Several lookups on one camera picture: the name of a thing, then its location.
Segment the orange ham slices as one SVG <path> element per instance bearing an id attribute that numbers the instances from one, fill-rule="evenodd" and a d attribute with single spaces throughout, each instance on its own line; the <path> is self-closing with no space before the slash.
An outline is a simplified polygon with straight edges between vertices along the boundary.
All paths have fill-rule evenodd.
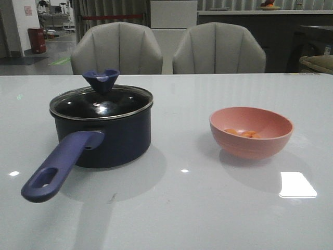
<path id="1" fill-rule="evenodd" d="M 225 132 L 229 133 L 229 134 L 233 134 L 233 135 L 237 135 L 237 136 L 242 136 L 245 138 L 255 138 L 255 139 L 260 139 L 260 135 L 256 132 L 256 131 L 236 131 L 235 129 L 225 129 Z"/>

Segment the left beige upholstered chair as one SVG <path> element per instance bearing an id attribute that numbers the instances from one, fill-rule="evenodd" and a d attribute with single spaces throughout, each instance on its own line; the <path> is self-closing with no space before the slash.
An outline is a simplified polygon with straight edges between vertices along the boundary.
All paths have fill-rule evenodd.
<path id="1" fill-rule="evenodd" d="M 163 56 L 152 30 L 114 22 L 90 28 L 71 54 L 74 74 L 116 69 L 120 74 L 162 74 Z"/>

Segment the dark grey counter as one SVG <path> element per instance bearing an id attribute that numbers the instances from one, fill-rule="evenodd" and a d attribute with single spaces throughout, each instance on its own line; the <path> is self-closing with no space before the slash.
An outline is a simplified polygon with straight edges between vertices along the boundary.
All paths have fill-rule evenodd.
<path id="1" fill-rule="evenodd" d="M 267 55 L 267 73 L 297 72 L 306 36 L 301 26 L 331 26 L 331 10 L 198 11 L 197 24 L 230 23 L 247 28 Z"/>

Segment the glass lid blue knob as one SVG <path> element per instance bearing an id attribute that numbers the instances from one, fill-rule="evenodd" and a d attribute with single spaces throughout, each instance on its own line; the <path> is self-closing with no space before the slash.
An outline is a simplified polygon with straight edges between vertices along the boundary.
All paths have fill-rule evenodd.
<path id="1" fill-rule="evenodd" d="M 84 72 L 82 77 L 89 86 L 53 98 L 49 104 L 51 114 L 77 121 L 115 120 L 150 108 L 153 95 L 139 87 L 117 85 L 119 74 L 115 69 Z"/>

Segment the fruit plate on counter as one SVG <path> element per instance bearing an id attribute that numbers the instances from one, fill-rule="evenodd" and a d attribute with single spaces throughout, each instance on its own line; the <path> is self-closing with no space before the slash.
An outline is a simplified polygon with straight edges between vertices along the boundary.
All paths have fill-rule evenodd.
<path id="1" fill-rule="evenodd" d="M 280 10 L 280 6 L 275 6 L 274 0 L 265 0 L 260 4 L 260 9 L 261 10 Z"/>

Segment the right beige upholstered chair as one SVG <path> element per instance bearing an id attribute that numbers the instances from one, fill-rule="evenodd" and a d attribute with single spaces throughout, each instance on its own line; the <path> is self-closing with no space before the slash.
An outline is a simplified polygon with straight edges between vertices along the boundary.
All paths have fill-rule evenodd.
<path id="1" fill-rule="evenodd" d="M 264 73 L 266 53 L 247 28 L 210 22 L 184 32 L 172 66 L 174 74 Z"/>

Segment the beige cushion at right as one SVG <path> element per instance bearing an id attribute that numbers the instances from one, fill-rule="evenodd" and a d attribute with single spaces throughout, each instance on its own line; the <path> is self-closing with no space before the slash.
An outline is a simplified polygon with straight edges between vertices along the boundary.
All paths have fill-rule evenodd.
<path id="1" fill-rule="evenodd" d="M 332 55 L 303 56 L 299 63 L 304 72 L 332 74 Z"/>

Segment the red trash bin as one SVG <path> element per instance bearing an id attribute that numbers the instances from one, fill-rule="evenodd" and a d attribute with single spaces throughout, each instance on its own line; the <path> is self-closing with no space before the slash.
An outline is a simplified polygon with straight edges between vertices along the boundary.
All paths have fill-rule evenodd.
<path id="1" fill-rule="evenodd" d="M 28 35 L 32 53 L 41 54 L 46 52 L 47 48 L 42 28 L 28 28 Z"/>

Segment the beige upholstered chair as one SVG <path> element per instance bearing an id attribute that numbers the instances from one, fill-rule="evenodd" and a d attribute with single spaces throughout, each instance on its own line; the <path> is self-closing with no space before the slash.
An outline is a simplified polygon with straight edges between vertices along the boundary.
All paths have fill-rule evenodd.
<path id="1" fill-rule="evenodd" d="M 120 74 L 162 74 L 163 56 L 152 30 L 114 22 L 90 28 L 71 54 L 74 74 L 116 69 Z"/>
<path id="2" fill-rule="evenodd" d="M 184 32 L 172 66 L 174 74 L 264 73 L 266 53 L 247 28 L 210 22 Z"/>

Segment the pink plastic bowl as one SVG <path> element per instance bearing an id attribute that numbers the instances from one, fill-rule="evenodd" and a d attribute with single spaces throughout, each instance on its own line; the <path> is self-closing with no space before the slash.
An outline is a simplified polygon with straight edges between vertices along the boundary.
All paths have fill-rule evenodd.
<path id="1" fill-rule="evenodd" d="M 245 159 L 264 159 L 279 153 L 289 141 L 292 122 L 275 112 L 254 107 L 229 107 L 215 111 L 209 118 L 212 135 L 228 153 Z M 225 132 L 256 131 L 260 139 Z"/>

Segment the white cabinet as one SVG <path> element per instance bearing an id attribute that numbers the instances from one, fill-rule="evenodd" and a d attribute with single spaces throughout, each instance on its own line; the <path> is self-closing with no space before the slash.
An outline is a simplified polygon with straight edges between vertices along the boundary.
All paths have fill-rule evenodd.
<path id="1" fill-rule="evenodd" d="M 151 1 L 150 27 L 163 56 L 163 74 L 172 74 L 172 59 L 187 28 L 197 24 L 197 1 Z"/>

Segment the dark blue saucepan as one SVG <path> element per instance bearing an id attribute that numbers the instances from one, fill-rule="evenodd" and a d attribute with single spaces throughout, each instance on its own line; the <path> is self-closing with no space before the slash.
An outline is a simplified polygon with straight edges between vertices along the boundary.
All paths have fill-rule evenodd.
<path id="1" fill-rule="evenodd" d="M 21 189 L 33 203 L 60 190 L 73 166 L 111 168 L 139 158 L 151 142 L 151 108 L 115 120 L 77 121 L 53 116 L 59 143 Z"/>

